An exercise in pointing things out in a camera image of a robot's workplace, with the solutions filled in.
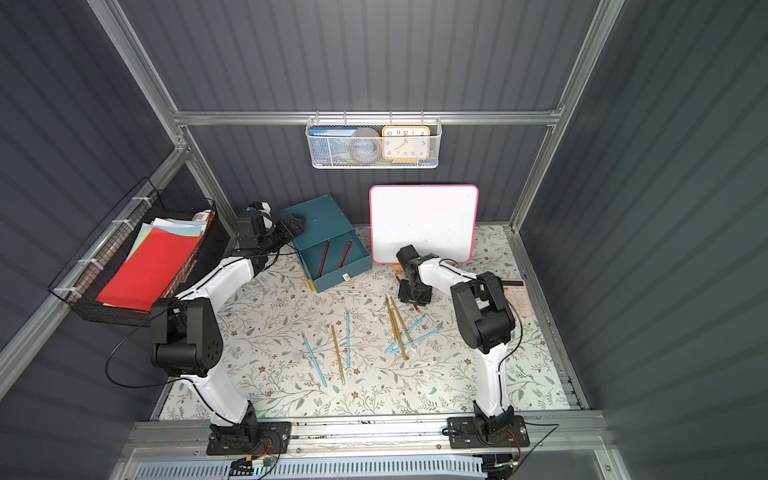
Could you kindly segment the grey tape roll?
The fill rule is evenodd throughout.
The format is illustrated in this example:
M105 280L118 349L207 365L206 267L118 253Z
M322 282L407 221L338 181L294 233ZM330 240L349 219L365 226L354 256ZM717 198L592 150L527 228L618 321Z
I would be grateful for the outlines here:
M359 165L372 165L381 157L381 135L370 127L354 131L348 142L350 158Z

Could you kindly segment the red paper sheet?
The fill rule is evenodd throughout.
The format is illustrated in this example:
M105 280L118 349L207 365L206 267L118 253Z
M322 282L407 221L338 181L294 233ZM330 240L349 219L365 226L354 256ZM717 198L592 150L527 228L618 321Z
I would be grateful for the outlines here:
M123 262L96 300L111 307L149 311L183 269L201 237L153 231Z

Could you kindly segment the floral patterned table mat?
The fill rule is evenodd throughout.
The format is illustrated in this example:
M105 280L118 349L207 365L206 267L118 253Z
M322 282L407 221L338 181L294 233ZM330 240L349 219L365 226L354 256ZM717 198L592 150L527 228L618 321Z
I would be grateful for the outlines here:
M435 292L424 307L400 305L412 339L441 332L384 353L395 342L385 297L398 283L391 265L374 265L321 293L310 290L295 255L244 285L218 314L222 362L259 416L322 417L468 412L477 393L477 358L462 340L450 298ZM351 313L351 368L346 368L345 317ZM339 378L330 325L338 335L346 383ZM301 334L308 338L327 380L323 387Z

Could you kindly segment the teal drawer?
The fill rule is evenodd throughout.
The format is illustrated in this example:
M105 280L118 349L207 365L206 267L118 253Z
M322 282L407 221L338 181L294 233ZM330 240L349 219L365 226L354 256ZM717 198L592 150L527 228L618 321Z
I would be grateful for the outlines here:
M346 247L347 241L353 240L353 245L346 258L344 266L339 269L338 265ZM360 237L354 230L348 231L331 240L327 262L323 275L318 279L318 270L325 243L316 244L305 250L297 250L300 261L306 277L311 277L314 282L317 293L324 292L337 285L350 281L373 267L372 256L362 243Z

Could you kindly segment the white mesh wall basket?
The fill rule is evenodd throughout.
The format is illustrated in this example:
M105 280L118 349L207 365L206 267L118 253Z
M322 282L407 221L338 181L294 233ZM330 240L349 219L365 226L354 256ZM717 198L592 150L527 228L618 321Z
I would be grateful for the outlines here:
M323 170L435 169L442 134L441 118L421 115L336 124L314 117L305 128L311 164Z

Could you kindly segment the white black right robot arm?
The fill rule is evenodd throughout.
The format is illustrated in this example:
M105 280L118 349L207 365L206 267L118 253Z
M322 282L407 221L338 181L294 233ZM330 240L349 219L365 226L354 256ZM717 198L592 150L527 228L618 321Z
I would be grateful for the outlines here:
M404 273L399 299L425 306L434 290L447 295L460 336L476 353L476 431L491 435L506 429L513 421L514 407L507 393L505 361L518 315L502 280L490 272L464 271L434 254L421 255L412 245L400 248L396 257Z

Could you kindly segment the pastel paper stack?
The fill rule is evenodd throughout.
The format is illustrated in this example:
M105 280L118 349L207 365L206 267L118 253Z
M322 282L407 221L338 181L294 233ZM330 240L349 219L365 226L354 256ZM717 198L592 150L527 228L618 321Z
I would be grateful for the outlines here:
M155 230L170 233L176 236L200 237L205 233L207 223L204 221L187 221L176 219L156 218L150 224L143 223L139 229L138 236L134 241L128 257L131 257Z

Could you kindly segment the yellow alarm clock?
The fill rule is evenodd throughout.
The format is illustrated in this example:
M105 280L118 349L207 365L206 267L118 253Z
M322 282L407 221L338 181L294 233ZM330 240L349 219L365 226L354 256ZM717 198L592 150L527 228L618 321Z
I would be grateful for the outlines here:
M381 132L382 156L393 163L415 163L430 157L428 126L389 125Z

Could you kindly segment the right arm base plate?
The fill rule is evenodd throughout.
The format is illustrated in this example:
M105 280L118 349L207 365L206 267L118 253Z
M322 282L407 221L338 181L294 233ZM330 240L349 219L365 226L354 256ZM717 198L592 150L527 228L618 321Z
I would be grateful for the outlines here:
M527 425L520 415L506 418L491 426L483 424L477 417L450 417L441 433L448 438L450 447L457 450L516 449L529 447L531 444Z

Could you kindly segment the yellow pencil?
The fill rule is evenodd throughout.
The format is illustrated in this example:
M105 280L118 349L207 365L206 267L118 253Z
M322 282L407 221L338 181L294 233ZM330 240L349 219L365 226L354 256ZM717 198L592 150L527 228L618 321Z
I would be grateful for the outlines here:
M346 383L345 374L344 374L344 366L342 362L342 356L341 356L341 348L338 340L338 335L336 333L336 329L333 325L330 325L330 331L332 335L333 345L334 345L334 351L337 359L337 365L338 365L338 371L339 371L339 378L344 385Z
M385 297L385 305L386 305L386 308L387 308L387 311L388 311L388 314L389 314L390 323L391 323L391 327L392 327L392 330L393 330L393 335L395 337L395 342L397 343L397 346L399 347L399 353L401 354L401 356L403 357L403 359L405 361L408 361L409 360L409 356L407 355L407 353L404 350L404 344L402 342L402 334L401 334L401 332L399 330L399 327L397 325L397 320L395 318L395 313L394 313L394 310L392 308L392 305L391 305L391 302L390 302L388 296Z
M397 320L397 324L398 324L398 326L399 326L399 329L400 329L400 331L401 331L401 334L402 334L402 333L405 333L405 332L407 331L407 328L408 328L408 326L407 326L407 324L406 324L406 322L405 322L405 320L404 320L404 318L403 318L402 314L400 313L400 310L398 309L398 307L397 307L397 305L396 305L396 303L395 303L394 299L393 299L392 297L390 297L390 298L389 298L389 300L390 300L390 302L391 302L391 305L392 305L392 308L393 308L393 310L394 310L394 313L395 313L395 318L396 318L396 320ZM407 341L407 342L411 342L412 340L413 340L413 339L412 339L412 337L411 337L411 333L410 333L410 334L408 335L408 337L407 337L407 340L406 340L406 341Z

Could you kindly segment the pink framed whiteboard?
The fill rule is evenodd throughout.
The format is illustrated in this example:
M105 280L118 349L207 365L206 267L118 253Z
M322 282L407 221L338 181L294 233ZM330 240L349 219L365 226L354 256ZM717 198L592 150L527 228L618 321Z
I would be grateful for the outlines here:
M412 245L463 264L471 260L479 189L472 184L375 185L369 191L373 261L396 264Z

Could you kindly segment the blue box in basket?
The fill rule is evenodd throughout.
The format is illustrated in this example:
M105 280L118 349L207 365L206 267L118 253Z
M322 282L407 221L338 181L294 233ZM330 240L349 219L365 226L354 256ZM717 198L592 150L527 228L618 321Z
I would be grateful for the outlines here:
M307 130L308 145L315 162L329 162L348 153L349 138L357 127L313 126Z

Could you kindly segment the teal drawer cabinet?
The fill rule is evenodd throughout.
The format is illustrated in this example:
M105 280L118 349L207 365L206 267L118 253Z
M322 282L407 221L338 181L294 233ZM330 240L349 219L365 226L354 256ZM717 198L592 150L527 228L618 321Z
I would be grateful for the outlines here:
M353 229L353 226L331 195L323 195L287 207L280 213L282 219L289 215L305 219L304 231L293 240L297 250L305 250L325 243Z

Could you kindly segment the pink calculator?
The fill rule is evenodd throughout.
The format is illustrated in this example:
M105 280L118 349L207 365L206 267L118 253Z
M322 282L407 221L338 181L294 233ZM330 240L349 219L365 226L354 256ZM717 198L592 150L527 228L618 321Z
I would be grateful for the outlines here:
M522 279L503 279L502 286L507 300L521 319L531 318L535 315L527 286Z

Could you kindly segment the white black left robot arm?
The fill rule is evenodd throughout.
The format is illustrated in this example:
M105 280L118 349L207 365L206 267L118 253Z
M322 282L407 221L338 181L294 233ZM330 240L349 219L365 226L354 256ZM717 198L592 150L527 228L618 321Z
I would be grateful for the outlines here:
M301 214L275 214L266 202L237 219L235 246L191 287L161 298L151 309L153 366L187 382L210 412L216 429L254 422L252 405L219 365L224 341L217 313L240 287L268 269L305 230Z

